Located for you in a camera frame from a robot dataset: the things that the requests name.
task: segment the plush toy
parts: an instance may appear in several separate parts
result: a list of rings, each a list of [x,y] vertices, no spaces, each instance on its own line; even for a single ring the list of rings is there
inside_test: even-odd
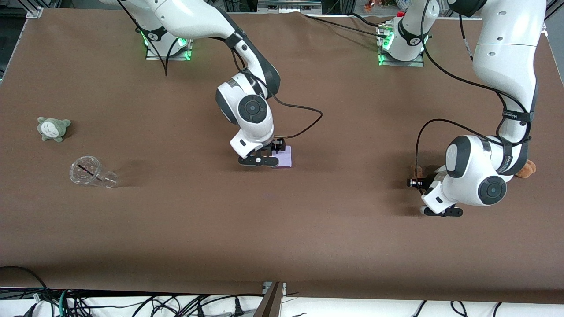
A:
[[[37,118],[39,125],[37,131],[41,134],[43,141],[53,139],[57,142],[63,141],[63,135],[67,132],[67,127],[71,125],[70,120],[46,119],[43,117]]]
[[[515,176],[517,176],[519,178],[528,178],[534,172],[536,172],[535,163],[533,163],[533,161],[531,161],[531,160],[527,160],[527,163],[525,163],[525,166],[523,166],[523,168],[519,172],[517,172],[517,174],[515,174]]]

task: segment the brown teddy bear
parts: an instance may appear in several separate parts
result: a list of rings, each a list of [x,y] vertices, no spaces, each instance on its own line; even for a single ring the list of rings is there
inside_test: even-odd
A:
[[[531,161],[531,160],[527,160],[527,163],[525,164],[525,166],[523,166],[523,168],[519,172],[517,172],[517,174],[515,174],[515,176],[517,176],[519,178],[528,178],[534,172],[536,172],[535,163],[533,163],[533,161]]]

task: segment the purple card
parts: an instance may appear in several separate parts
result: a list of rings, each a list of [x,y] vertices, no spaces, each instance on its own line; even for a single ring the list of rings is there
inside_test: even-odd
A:
[[[274,166],[275,169],[291,168],[292,167],[292,147],[286,146],[286,151],[276,151],[272,152],[272,157],[278,158],[278,166]]]

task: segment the brown table surface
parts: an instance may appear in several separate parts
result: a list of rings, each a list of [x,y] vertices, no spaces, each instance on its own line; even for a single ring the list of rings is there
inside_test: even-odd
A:
[[[417,133],[436,117],[494,133],[495,94],[430,63],[379,67],[371,36],[301,14],[233,18],[279,70],[278,96],[325,113],[289,141],[291,169],[237,164],[238,128],[214,101],[236,73],[223,43],[197,40],[192,60],[170,62],[165,77],[123,12],[45,10],[28,21],[0,87],[0,264],[58,288],[258,292],[282,280],[301,296],[564,302],[564,89],[546,37],[535,57],[537,173],[511,181],[495,206],[443,219],[421,216],[405,188]],[[482,24],[465,25],[474,45]],[[433,33],[435,59],[477,80],[458,21]],[[278,134],[316,116],[269,102]],[[72,120],[65,141],[42,142],[39,116]],[[430,126],[421,164],[443,164],[460,134]],[[83,155],[121,186],[73,184],[68,169]],[[15,272],[0,284],[36,285]]]

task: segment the clear plastic cup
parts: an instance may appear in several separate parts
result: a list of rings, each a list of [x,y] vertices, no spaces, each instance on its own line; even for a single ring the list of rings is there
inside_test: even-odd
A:
[[[94,156],[83,156],[70,167],[70,179],[79,185],[111,188],[117,184],[116,173],[105,170]]]

